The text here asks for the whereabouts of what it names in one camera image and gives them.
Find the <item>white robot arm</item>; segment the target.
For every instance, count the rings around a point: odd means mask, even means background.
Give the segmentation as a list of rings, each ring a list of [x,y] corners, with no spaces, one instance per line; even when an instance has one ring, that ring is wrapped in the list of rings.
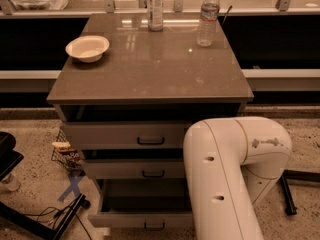
[[[184,138],[184,164],[197,240],[264,240],[254,206],[281,177],[288,132],[263,117],[207,119]]]

